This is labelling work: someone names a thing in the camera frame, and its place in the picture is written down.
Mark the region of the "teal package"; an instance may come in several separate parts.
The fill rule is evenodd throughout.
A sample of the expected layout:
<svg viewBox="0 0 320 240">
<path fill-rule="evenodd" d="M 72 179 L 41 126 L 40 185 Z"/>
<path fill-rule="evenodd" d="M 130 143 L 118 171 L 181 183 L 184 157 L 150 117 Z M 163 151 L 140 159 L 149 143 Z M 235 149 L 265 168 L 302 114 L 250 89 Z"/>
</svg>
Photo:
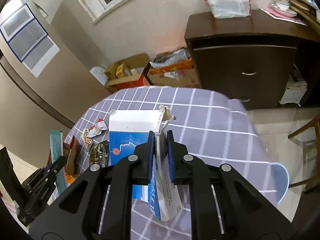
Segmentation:
<svg viewBox="0 0 320 240">
<path fill-rule="evenodd" d="M 49 139 L 52 162 L 54 163 L 57 161 L 59 157 L 63 157 L 63 159 L 66 160 L 66 158 L 63 156 L 63 133 L 58 130 L 50 130 Z M 57 172 L 56 187 L 59 196 L 63 193 L 63 191 L 65 191 L 65 189 L 67 189 L 65 164 L 63 164 L 62 168 L 59 170 L 59 172 Z"/>
</svg>

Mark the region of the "blue white milk carton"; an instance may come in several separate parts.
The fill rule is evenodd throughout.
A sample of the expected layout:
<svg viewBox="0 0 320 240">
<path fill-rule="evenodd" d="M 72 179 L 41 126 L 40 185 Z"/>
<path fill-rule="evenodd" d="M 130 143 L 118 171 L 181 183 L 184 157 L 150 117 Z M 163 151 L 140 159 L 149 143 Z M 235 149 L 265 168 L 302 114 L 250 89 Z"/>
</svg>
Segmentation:
<svg viewBox="0 0 320 240">
<path fill-rule="evenodd" d="M 150 182 L 146 186 L 133 185 L 132 198 L 148 202 L 161 221 L 172 220 L 182 203 L 174 181 L 172 148 L 168 145 L 165 129 L 176 116 L 167 106 L 158 110 L 116 110 L 109 119 L 111 164 L 134 154 L 135 147 L 148 142 L 151 136 Z"/>
</svg>

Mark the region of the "light blue trash bin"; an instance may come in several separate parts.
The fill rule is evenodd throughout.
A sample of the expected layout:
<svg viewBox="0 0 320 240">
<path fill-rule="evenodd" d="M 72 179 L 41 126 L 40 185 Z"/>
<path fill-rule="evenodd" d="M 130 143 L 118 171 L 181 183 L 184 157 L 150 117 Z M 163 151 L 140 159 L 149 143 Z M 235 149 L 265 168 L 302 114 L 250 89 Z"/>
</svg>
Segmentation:
<svg viewBox="0 0 320 240">
<path fill-rule="evenodd" d="M 276 162 L 271 163 L 271 173 L 276 190 L 277 204 L 279 204 L 284 199 L 289 189 L 290 175 L 283 164 Z"/>
</svg>

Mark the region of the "brown snack packet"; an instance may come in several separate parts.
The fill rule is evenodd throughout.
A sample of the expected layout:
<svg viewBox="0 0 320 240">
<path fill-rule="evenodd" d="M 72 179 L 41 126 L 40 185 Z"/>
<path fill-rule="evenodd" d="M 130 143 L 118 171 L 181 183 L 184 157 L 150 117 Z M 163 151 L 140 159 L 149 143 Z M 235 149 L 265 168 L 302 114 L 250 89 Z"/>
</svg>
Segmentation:
<svg viewBox="0 0 320 240">
<path fill-rule="evenodd" d="M 63 156 L 67 159 L 67 164 L 65 165 L 65 172 L 69 176 L 75 176 L 75 163 L 76 158 L 79 153 L 80 144 L 75 136 L 72 137 L 71 142 L 63 143 Z"/>
</svg>

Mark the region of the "dark snack bag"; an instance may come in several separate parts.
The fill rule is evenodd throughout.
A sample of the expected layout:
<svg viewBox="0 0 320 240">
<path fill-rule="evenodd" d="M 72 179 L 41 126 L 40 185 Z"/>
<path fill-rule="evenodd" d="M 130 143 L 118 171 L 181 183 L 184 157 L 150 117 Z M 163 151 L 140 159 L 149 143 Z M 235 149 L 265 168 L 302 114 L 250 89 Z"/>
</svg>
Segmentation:
<svg viewBox="0 0 320 240">
<path fill-rule="evenodd" d="M 89 151 L 89 166 L 97 164 L 100 167 L 106 167 L 108 165 L 109 156 L 110 147 L 108 140 L 95 144 Z"/>
</svg>

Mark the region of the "red white candy wrapper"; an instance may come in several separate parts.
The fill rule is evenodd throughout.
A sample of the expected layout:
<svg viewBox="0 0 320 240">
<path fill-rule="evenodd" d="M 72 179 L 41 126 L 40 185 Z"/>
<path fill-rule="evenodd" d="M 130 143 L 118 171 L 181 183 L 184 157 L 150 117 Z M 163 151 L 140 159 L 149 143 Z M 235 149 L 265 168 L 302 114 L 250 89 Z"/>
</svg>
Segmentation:
<svg viewBox="0 0 320 240">
<path fill-rule="evenodd" d="M 93 138 L 101 135 L 103 131 L 108 131 L 108 126 L 103 119 L 98 119 L 98 122 L 90 128 L 85 128 L 81 133 L 81 139 L 84 146 L 88 148 L 93 143 Z"/>
</svg>

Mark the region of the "purple checked tablecloth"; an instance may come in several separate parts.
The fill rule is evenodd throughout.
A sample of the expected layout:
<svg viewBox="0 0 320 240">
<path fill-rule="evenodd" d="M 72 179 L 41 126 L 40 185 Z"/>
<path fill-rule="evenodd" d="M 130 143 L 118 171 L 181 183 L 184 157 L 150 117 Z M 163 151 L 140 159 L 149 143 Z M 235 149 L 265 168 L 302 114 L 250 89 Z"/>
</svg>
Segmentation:
<svg viewBox="0 0 320 240">
<path fill-rule="evenodd" d="M 84 128 L 89 128 L 99 118 L 109 124 L 111 110 L 155 110 L 160 105 L 168 106 L 177 116 L 168 129 L 173 131 L 174 138 L 184 144 L 189 153 L 209 165 L 228 163 L 233 166 L 277 206 L 283 190 L 244 106 L 238 100 L 210 90 L 128 88 L 101 100 L 89 107 L 65 137 L 68 144 L 72 137 L 80 142 L 76 168 L 80 168 L 82 173 L 89 167 L 88 150 L 80 139 Z M 146 202 L 133 199 L 131 239 L 191 239 L 189 189 L 180 186 L 178 190 L 183 210 L 169 222 L 161 222 L 153 216 Z"/>
</svg>

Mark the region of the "cardboard box with items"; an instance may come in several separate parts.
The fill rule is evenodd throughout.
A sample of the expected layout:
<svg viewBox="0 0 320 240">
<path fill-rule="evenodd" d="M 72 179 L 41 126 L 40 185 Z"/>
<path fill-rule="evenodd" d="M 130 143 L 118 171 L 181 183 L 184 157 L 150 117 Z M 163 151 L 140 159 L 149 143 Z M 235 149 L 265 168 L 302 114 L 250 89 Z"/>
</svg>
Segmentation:
<svg viewBox="0 0 320 240">
<path fill-rule="evenodd" d="M 152 85 L 148 78 L 150 70 L 148 54 L 141 53 L 110 64 L 104 71 L 107 76 L 105 87 L 112 93 L 140 86 Z"/>
</svg>

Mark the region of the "orange cardboard box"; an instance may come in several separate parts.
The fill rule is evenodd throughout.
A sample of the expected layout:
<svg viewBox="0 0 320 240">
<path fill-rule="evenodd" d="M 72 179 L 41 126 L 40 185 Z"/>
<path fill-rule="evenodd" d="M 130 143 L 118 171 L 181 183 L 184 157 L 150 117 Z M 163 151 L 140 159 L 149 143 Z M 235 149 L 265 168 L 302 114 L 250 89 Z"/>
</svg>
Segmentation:
<svg viewBox="0 0 320 240">
<path fill-rule="evenodd" d="M 155 86 L 200 88 L 193 59 L 187 48 L 158 54 L 150 60 L 148 78 Z"/>
</svg>

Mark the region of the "dark brown drawer cabinet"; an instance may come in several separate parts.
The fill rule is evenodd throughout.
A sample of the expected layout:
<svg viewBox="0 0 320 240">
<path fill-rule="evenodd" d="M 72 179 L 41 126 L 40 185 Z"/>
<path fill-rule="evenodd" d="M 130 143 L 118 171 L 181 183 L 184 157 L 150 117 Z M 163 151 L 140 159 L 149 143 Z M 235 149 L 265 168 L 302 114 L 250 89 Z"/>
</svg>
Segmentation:
<svg viewBox="0 0 320 240">
<path fill-rule="evenodd" d="M 298 70 L 307 90 L 303 107 L 319 106 L 319 34 L 261 10 L 217 20 L 191 15 L 184 35 L 201 87 L 242 101 L 247 109 L 275 108 Z"/>
</svg>

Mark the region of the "white box under desk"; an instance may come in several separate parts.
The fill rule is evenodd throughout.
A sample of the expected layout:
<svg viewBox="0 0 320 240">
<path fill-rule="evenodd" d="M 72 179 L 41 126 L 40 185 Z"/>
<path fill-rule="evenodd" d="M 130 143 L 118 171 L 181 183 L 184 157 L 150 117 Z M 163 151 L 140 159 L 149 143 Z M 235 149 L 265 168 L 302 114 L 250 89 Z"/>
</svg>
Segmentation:
<svg viewBox="0 0 320 240">
<path fill-rule="evenodd" d="M 295 81 L 294 78 L 290 75 L 288 82 L 285 86 L 285 92 L 279 103 L 281 105 L 287 103 L 295 103 L 300 106 L 300 101 L 307 90 L 308 84 L 305 80 Z"/>
</svg>

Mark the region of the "pink paper sheet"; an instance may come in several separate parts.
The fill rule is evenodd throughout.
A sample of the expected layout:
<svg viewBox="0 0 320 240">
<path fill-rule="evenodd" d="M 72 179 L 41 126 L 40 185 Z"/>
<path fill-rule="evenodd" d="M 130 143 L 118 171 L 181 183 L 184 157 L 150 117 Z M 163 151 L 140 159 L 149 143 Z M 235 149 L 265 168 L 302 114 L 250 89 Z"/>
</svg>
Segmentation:
<svg viewBox="0 0 320 240">
<path fill-rule="evenodd" d="M 300 24 L 300 25 L 304 25 L 307 26 L 307 24 L 299 19 L 298 17 L 291 17 L 291 16 L 284 16 L 282 14 L 279 14 L 278 12 L 276 12 L 273 9 L 270 8 L 260 8 L 261 11 L 265 12 L 266 14 L 268 14 L 268 16 L 271 16 L 273 19 L 275 20 L 281 20 L 281 21 L 286 21 L 286 22 L 291 22 L 291 23 L 296 23 L 296 24 Z"/>
</svg>

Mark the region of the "wooden desk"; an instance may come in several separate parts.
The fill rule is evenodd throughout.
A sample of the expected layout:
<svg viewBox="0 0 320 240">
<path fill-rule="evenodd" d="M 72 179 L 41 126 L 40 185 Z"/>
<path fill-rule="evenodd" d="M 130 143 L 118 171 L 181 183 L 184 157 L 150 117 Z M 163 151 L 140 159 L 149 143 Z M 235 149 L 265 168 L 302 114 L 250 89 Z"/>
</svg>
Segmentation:
<svg viewBox="0 0 320 240">
<path fill-rule="evenodd" d="M 319 10 L 307 0 L 290 0 L 290 8 L 313 28 L 319 28 Z"/>
</svg>

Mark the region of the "wall poster with blue borders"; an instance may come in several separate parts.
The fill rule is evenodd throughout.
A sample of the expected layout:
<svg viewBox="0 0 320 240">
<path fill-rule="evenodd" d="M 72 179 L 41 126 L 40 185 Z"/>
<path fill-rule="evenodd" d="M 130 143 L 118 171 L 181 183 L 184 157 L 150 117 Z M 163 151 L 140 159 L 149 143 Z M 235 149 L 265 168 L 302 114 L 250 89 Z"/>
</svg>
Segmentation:
<svg viewBox="0 0 320 240">
<path fill-rule="evenodd" d="M 18 61 L 36 78 L 60 51 L 26 4 L 1 11 L 1 34 Z"/>
</svg>

